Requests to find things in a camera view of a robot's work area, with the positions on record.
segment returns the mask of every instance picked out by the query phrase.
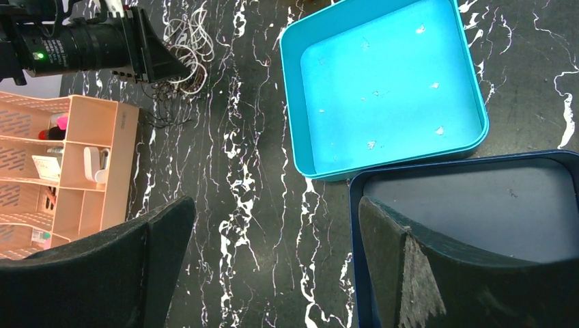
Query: tray rim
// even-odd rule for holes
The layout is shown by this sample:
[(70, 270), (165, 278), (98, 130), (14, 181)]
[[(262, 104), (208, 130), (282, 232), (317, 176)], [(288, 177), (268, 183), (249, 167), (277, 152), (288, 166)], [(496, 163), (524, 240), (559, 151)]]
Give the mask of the tray rim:
[[(393, 172), (402, 172), (414, 169), (436, 169), (439, 167), (456, 167), (456, 166), (465, 166), (465, 165), (475, 165), (475, 164), (485, 164), (485, 163), (496, 163), (496, 162), (505, 162), (505, 161), (520, 161), (524, 159), (538, 159), (538, 158), (547, 158), (549, 156), (574, 156), (579, 159), (579, 153), (571, 151), (571, 150), (540, 150), (535, 152), (523, 152), (523, 153), (516, 153), (516, 154), (502, 154), (496, 156), (489, 156), (489, 157), (481, 157), (476, 159), (462, 159), (456, 161), (444, 161), (439, 163), (422, 163), (422, 164), (411, 164), (411, 165), (404, 165), (404, 166), (397, 166), (397, 167), (381, 167), (376, 169), (371, 169), (367, 171), (363, 171), (354, 177), (348, 187), (348, 198), (350, 201), (349, 209), (350, 209), (350, 243), (352, 246), (352, 262), (354, 265), (354, 291), (356, 292), (356, 314), (358, 316), (358, 324), (360, 327), (375, 327), (374, 326), (374, 316), (373, 316), (373, 309), (372, 309), (372, 302), (371, 298), (373, 297), (373, 290), (371, 287), (371, 282), (369, 280), (369, 272), (366, 263), (366, 257), (363, 253), (362, 247), (362, 236), (360, 234), (360, 223), (358, 220), (358, 203), (360, 202), (360, 197), (353, 198), (353, 193), (362, 194), (363, 193), (363, 185), (368, 181), (369, 178), (376, 174), (381, 173), (390, 173)], [(358, 259), (356, 265), (356, 250), (357, 253), (362, 252), (362, 258)], [(361, 286), (367, 292), (365, 295), (361, 295), (358, 292), (358, 286)], [(364, 315), (360, 315), (360, 308), (359, 305), (362, 304)]]
[(289, 92), (288, 92), (288, 87), (287, 87), (287, 79), (286, 79), (286, 74), (285, 74), (285, 67), (287, 64), (285, 63), (285, 60), (284, 60), (285, 56), (284, 56), (284, 50), (283, 50), (283, 48), (284, 48), (283, 47), (283, 43), (284, 43), (283, 39), (286, 36), (287, 31), (290, 31), (291, 29), (295, 29), (295, 26), (298, 26), (299, 24), (303, 24), (303, 22), (306, 20), (315, 19), (316, 16), (318, 16), (318, 15), (329, 14), (332, 10), (336, 10), (336, 8), (339, 9), (340, 5), (343, 5), (344, 3), (347, 3), (348, 1), (355, 1), (355, 0), (341, 0), (340, 2), (338, 2), (334, 5), (330, 5), (328, 7), (322, 8), (321, 10), (290, 24), (289, 26), (286, 27), (285, 31), (283, 31), (283, 33), (280, 37), (280, 40), (279, 40), (279, 49), (280, 49), (281, 66), (282, 66), (282, 71), (283, 71), (283, 82), (284, 82), (285, 100), (286, 100), (285, 105), (287, 108), (286, 110), (287, 110), (287, 120), (289, 123), (289, 134), (290, 134), (290, 137), (292, 139), (292, 155), (293, 155), (293, 160), (294, 160), (294, 167), (296, 168), (296, 170), (305, 178), (319, 179), (319, 180), (325, 180), (325, 181), (338, 181), (338, 180), (345, 180), (346, 178), (355, 176), (363, 170), (371, 169), (373, 167), (379, 167), (379, 166), (383, 166), (383, 165), (391, 165), (391, 164), (396, 164), (396, 163), (411, 162), (411, 161), (421, 160), (421, 159), (430, 159), (430, 158), (435, 158), (435, 157), (440, 157), (440, 156), (445, 156), (445, 155), (450, 155), (450, 154), (457, 154), (459, 156), (459, 158), (464, 158), (465, 156), (461, 156), (460, 155), (461, 153), (474, 151), (477, 147), (479, 147), (489, 133), (490, 121), (488, 118), (488, 111), (486, 109), (486, 105), (485, 105), (483, 97), (482, 97), (482, 92), (481, 92), (481, 88), (480, 88), (479, 81), (477, 78), (477, 74), (475, 72), (474, 63), (472, 62), (472, 55), (470, 54), (470, 49), (468, 49), (468, 46), (467, 46), (468, 41), (466, 39), (466, 33), (465, 33), (464, 29), (458, 28), (458, 26), (463, 26), (462, 17), (460, 16), (460, 12), (458, 10), (458, 2), (457, 2), (457, 0), (447, 0), (453, 6), (455, 23), (457, 24), (457, 30), (458, 30), (459, 35), (460, 35), (459, 36), (460, 42), (462, 43), (463, 50), (466, 50), (466, 51), (464, 51), (464, 53), (465, 53), (464, 57), (465, 57), (465, 62), (467, 63), (468, 69), (471, 73), (470, 82), (471, 82), (471, 85), (473, 86), (473, 88), (472, 88), (473, 96), (475, 97), (475, 101), (477, 101), (478, 105), (479, 105), (479, 108), (477, 108), (477, 114), (479, 114), (480, 121), (481, 121), (481, 127), (482, 127), (481, 134), (476, 139), (474, 139), (472, 142), (465, 144), (463, 146), (457, 147), (457, 148), (452, 148), (452, 149), (448, 149), (448, 150), (441, 150), (439, 152), (417, 155), (417, 156), (413, 156), (413, 157), (406, 157), (406, 158), (397, 159), (397, 160), (393, 160), (393, 161), (386, 161), (386, 162), (382, 162), (382, 163), (370, 164), (370, 165), (366, 165), (363, 167), (335, 169), (333, 171), (316, 172), (314, 174), (305, 173), (304, 170), (301, 169), (301, 167), (298, 165), (298, 162), (296, 159), (296, 144), (294, 143), (294, 132), (292, 129), (292, 125), (293, 125), (292, 122), (294, 122), (294, 120), (292, 119), (292, 114), (291, 114), (292, 111), (290, 110), (290, 97), (289, 97)]

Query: small debris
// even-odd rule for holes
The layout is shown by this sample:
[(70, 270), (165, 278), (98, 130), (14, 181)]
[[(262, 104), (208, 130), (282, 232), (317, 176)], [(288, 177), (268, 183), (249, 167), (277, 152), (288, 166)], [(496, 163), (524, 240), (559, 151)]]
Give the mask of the small debris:
[(510, 188), (509, 188), (509, 189), (508, 189), (508, 192), (511, 194), (511, 197), (512, 197), (512, 198), (519, 198), (519, 196), (517, 196), (517, 195), (515, 194), (515, 192), (513, 191), (513, 189), (510, 189)]
[(367, 50), (370, 47), (370, 43), (368, 43), (368, 40), (364, 39), (364, 42), (362, 42), (362, 44), (360, 44), (360, 48), (362, 48), (363, 50)]

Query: white cable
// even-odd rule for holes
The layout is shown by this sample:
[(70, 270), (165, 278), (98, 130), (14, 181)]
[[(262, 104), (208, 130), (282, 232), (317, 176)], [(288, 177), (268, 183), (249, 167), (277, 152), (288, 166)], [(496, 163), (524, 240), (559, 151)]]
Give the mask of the white cable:
[[(167, 48), (178, 54), (178, 58), (191, 73), (180, 80), (168, 81), (173, 84), (176, 91), (193, 95), (199, 93), (207, 81), (207, 68), (203, 63), (215, 58), (213, 40), (203, 28), (203, 22), (207, 16), (204, 8), (207, 1), (203, 2), (191, 15), (183, 14), (181, 19), (173, 18), (165, 26), (165, 42), (172, 42)], [(180, 84), (196, 77), (197, 73), (203, 73), (203, 80), (194, 91), (181, 88)]]

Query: camera lens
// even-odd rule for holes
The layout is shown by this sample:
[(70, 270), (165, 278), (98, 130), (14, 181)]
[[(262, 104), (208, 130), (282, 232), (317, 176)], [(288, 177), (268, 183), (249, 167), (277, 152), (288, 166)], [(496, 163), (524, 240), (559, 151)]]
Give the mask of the camera lens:
[(122, 26), (73, 23), (57, 38), (45, 37), (32, 24), (19, 25), (18, 31), (27, 53), (20, 62), (32, 77), (130, 65)]

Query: peach plastic shelf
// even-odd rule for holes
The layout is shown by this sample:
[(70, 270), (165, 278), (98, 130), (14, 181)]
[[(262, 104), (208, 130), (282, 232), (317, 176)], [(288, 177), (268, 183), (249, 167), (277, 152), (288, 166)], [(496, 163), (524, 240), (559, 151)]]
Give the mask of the peach plastic shelf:
[[(38, 140), (57, 113), (68, 113), (65, 140)], [(109, 100), (0, 92), (0, 258), (44, 249), (32, 241), (33, 230), (50, 233), (56, 247), (124, 222), (138, 115), (136, 107)], [(83, 151), (90, 146), (110, 150), (104, 184), (84, 177)], [(58, 182), (39, 178), (32, 161), (52, 147), (63, 147)]]

